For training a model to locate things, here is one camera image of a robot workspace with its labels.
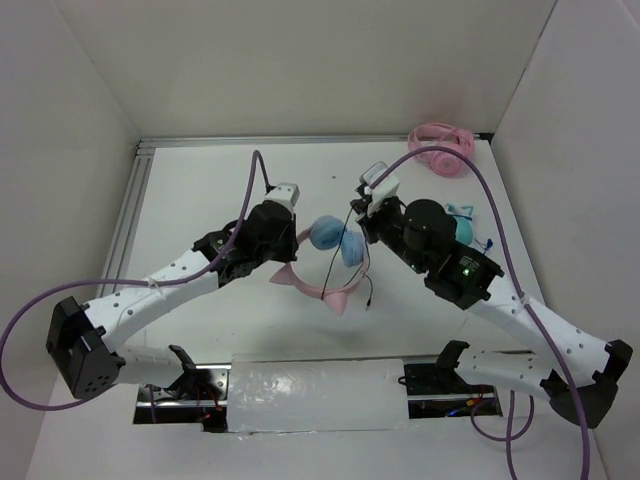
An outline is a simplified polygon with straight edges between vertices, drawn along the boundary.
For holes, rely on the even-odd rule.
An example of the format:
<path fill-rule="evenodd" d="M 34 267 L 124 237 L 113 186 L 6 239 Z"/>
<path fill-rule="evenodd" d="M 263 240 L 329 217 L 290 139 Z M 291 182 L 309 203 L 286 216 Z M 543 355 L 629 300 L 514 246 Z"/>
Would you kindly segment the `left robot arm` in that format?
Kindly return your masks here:
<path fill-rule="evenodd" d="M 139 287 L 79 304 L 56 304 L 46 349 L 72 396 L 89 400 L 115 384 L 149 384 L 176 399 L 189 397 L 209 374 L 178 345 L 126 350 L 152 322 L 197 297 L 249 276 L 268 261 L 287 263 L 298 249 L 290 201 L 265 200 L 242 223 L 206 234 Z"/>

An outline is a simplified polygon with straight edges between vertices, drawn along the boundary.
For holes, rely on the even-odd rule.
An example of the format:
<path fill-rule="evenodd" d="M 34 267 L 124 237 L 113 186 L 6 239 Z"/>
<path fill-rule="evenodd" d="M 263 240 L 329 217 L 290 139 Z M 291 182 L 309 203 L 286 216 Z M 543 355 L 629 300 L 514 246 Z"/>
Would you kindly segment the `pink blue cat-ear headphones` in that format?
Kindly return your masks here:
<path fill-rule="evenodd" d="M 275 285 L 296 289 L 299 293 L 322 301 L 332 312 L 344 314 L 350 296 L 368 277 L 370 255 L 362 233 L 350 230 L 346 222 L 330 215 L 317 218 L 310 227 L 297 235 L 299 244 L 309 241 L 319 251 L 335 250 L 347 268 L 355 268 L 351 279 L 342 287 L 329 288 L 325 284 L 314 286 L 302 280 L 294 271 L 293 263 L 286 263 L 269 279 Z"/>

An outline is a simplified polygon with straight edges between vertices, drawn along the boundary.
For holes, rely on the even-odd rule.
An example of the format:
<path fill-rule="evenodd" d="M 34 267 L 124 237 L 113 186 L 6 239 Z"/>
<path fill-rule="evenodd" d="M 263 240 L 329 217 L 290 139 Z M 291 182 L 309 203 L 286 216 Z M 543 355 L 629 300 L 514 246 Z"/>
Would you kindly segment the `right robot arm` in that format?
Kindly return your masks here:
<path fill-rule="evenodd" d="M 489 321 L 530 352 L 517 357 L 450 341 L 437 359 L 441 388 L 457 392 L 466 384 L 493 384 L 544 399 L 573 424 L 581 417 L 590 429 L 602 422 L 633 354 L 628 344 L 594 337 L 536 299 L 518 296 L 497 263 L 456 240 L 457 221 L 437 202 L 421 199 L 404 206 L 391 197 L 375 212 L 364 199 L 351 205 L 369 242 L 383 243 L 423 275 L 437 297 Z"/>

